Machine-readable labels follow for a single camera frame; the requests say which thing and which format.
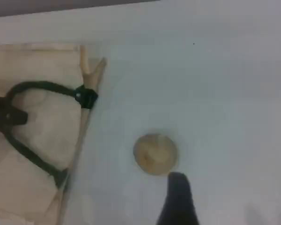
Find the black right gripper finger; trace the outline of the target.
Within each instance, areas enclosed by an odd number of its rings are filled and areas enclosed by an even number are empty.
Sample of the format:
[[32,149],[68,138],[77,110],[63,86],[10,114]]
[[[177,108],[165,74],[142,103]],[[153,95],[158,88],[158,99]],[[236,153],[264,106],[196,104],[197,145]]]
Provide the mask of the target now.
[[198,225],[191,185],[184,173],[170,172],[167,177],[167,195],[158,225]]

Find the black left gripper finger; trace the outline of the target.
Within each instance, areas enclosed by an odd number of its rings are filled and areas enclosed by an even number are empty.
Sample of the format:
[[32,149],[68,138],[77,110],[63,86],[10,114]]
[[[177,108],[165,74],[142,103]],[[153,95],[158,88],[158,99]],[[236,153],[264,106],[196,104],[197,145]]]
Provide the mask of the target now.
[[0,97],[0,109],[11,109],[13,106],[11,102],[5,97]]
[[28,113],[17,108],[0,108],[0,132],[10,130],[14,126],[25,125]]

